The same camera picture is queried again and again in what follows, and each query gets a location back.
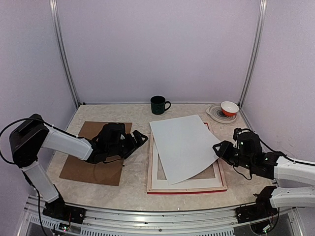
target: marble table surface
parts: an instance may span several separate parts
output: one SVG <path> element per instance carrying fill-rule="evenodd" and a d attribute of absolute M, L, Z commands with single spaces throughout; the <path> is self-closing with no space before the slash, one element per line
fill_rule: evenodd
<path fill-rule="evenodd" d="M 221 124 L 212 120 L 205 112 L 209 106 L 209 104 L 172 104 L 167 112 L 157 116 L 151 113 L 149 104 L 83 105 L 76 112 L 67 131 L 78 134 L 85 121 L 132 122 L 132 131 L 137 129 L 150 137 L 150 121 L 196 114 L 200 115 L 203 121 L 209 122 L 211 132 L 221 141 L 232 141 L 234 128 L 246 127 L 240 115 L 233 124 Z M 226 192 L 148 195 L 149 143 L 147 141 L 125 160 L 119 186 L 59 178 L 67 157 L 66 154 L 60 152 L 55 153 L 47 173 L 66 202 L 123 210 L 178 211 L 236 206 L 254 202 L 253 194 L 260 193 L 265 186 L 271 185 L 269 180 L 257 176 L 253 176 L 252 180 L 248 181 L 224 163 L 223 169 L 228 187 Z M 248 170 L 241 167 L 238 170 L 246 176 L 249 175 Z"/>

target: cardboard sheet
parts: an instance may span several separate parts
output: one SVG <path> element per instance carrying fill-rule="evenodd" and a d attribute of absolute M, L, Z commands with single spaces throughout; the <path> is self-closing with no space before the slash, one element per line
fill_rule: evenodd
<path fill-rule="evenodd" d="M 92 139 L 101 131 L 105 124 L 107 122 L 86 121 L 79 132 L 79 136 Z M 125 123 L 125 126 L 126 133 L 130 133 L 132 123 Z M 120 157 L 113 156 L 106 161 L 116 159 L 120 159 Z M 79 182 L 118 186 L 123 163 L 124 160 L 122 159 L 109 164 L 98 163 L 94 165 L 69 155 L 59 177 Z"/>
<path fill-rule="evenodd" d="M 189 179 L 213 164 L 220 141 L 198 115 L 150 122 L 168 184 Z"/>

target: mug handle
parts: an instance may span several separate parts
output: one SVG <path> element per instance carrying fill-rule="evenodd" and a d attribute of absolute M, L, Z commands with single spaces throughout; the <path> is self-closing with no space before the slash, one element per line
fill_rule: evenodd
<path fill-rule="evenodd" d="M 171 107 L 171 102 L 170 102 L 170 101 L 166 101 L 165 104 L 167 104 L 167 103 L 169 104 L 169 107 L 166 108 L 165 111 L 167 111 L 167 110 L 170 109 L 170 107 Z"/>

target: dark green mug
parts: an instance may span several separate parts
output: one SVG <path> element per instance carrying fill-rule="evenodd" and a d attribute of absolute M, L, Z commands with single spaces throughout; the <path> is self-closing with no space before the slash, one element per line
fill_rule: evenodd
<path fill-rule="evenodd" d="M 166 101 L 165 97 L 154 96 L 151 98 L 151 111 L 155 115 L 161 115 L 171 107 L 171 103 Z M 165 109 L 165 104 L 168 103 L 169 107 Z"/>

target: white wall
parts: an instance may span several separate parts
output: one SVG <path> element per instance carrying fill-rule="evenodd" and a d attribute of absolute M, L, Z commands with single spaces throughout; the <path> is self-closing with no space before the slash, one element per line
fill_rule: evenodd
<path fill-rule="evenodd" d="M 268 1 L 244 111 L 271 148 L 315 161 L 315 1 Z M 315 235 L 315 209 L 301 209 Z"/>
<path fill-rule="evenodd" d="M 58 1 L 82 102 L 237 102 L 259 0 Z"/>
<path fill-rule="evenodd" d="M 0 129 L 39 113 L 66 128 L 75 112 L 53 31 L 49 1 L 0 1 Z M 11 160 L 8 135 L 1 150 Z M 47 167 L 52 152 L 39 155 Z M 0 235 L 10 236 L 31 188 L 17 166 L 0 159 Z"/>

